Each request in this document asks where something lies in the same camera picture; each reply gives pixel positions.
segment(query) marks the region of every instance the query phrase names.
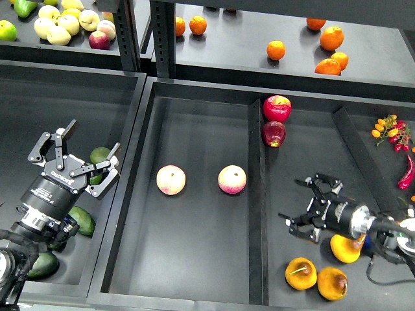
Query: fruit stem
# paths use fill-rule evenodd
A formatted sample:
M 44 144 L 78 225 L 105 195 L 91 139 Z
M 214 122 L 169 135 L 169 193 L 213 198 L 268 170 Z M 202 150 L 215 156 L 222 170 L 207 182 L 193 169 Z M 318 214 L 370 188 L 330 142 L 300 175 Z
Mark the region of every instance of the fruit stem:
M 297 270 L 294 270 L 293 272 L 290 272 L 290 273 L 289 273 L 289 275 L 292 275 L 292 274 L 294 274 L 294 273 L 297 273 L 297 272 L 303 271 L 303 270 L 305 270 L 305 269 L 307 269 L 307 267 L 301 267 L 300 269 L 297 269 Z

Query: shelf post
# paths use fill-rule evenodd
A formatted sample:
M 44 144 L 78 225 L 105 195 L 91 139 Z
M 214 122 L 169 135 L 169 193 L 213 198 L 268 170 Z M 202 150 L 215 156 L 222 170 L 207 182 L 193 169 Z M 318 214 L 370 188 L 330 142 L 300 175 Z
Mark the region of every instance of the shelf post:
M 175 4 L 150 0 L 150 12 L 157 76 L 175 78 Z
M 123 71 L 140 72 L 139 43 L 132 1 L 120 0 L 116 13 L 113 13 L 119 55 Z

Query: red apple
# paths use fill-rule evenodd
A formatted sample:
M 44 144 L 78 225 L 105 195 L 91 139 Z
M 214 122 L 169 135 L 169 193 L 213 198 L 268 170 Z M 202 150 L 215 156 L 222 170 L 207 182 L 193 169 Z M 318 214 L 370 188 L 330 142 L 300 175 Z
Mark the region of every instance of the red apple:
M 156 183 L 162 193 L 173 196 L 184 188 L 186 175 L 180 167 L 167 165 L 158 171 Z
M 89 46 L 96 50 L 109 50 L 110 39 L 104 32 L 94 31 L 89 35 Z
M 245 188 L 245 171 L 237 165 L 229 165 L 220 171 L 218 184 L 224 192 L 228 194 L 237 194 Z
M 262 127 L 262 138 L 271 147 L 279 147 L 285 139 L 285 126 L 278 121 L 270 121 Z
M 287 97 L 274 95 L 265 100 L 263 111 L 268 121 L 285 122 L 291 113 L 291 102 Z

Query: orange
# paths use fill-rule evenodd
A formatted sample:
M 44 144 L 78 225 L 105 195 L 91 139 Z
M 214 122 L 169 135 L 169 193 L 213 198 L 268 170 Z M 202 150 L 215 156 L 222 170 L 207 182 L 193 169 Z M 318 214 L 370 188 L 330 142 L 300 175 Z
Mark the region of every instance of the orange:
M 296 290 L 306 290 L 316 284 L 317 270 L 307 258 L 294 258 L 285 269 L 285 279 Z
M 193 34 L 197 34 L 198 36 L 200 36 L 206 31 L 208 23 L 202 16 L 194 16 L 190 20 L 189 26 Z
M 338 61 L 342 71 L 345 70 L 345 68 L 347 67 L 349 63 L 349 56 L 343 52 L 336 52 L 335 54 L 331 55 L 330 58 Z
M 322 60 L 318 65 L 316 66 L 316 69 L 314 70 L 315 73 L 322 73 L 325 75 L 339 75 L 342 71 L 342 68 L 338 61 L 333 60 L 331 58 L 326 58 L 325 60 Z
M 307 18 L 307 26 L 311 30 L 320 30 L 324 26 L 324 24 L 326 24 L 325 19 Z
M 357 240 L 350 240 L 341 235 L 333 235 L 330 248 L 339 261 L 351 264 L 359 259 L 365 238 L 366 235 L 361 235 Z
M 317 274 L 317 288 L 327 300 L 339 300 L 348 292 L 348 278 L 340 269 L 325 267 Z
M 184 19 L 176 16 L 176 37 L 182 36 L 185 30 L 186 30 L 186 23 L 184 22 Z
M 285 45 L 281 41 L 271 41 L 267 47 L 267 53 L 272 60 L 280 60 L 285 55 Z
M 320 45 L 326 51 L 334 51 L 344 40 L 343 30 L 338 26 L 327 28 L 320 36 Z

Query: bruised pear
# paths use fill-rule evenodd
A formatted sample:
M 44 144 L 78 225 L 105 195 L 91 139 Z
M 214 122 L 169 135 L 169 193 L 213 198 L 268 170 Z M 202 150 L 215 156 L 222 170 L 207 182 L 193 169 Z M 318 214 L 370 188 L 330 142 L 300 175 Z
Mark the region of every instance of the bruised pear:
M 348 278 L 340 269 L 325 267 L 317 275 L 320 294 L 330 301 L 343 299 L 348 292 Z
M 285 279 L 296 290 L 306 290 L 317 281 L 317 270 L 314 264 L 304 257 L 290 261 L 285 269 Z

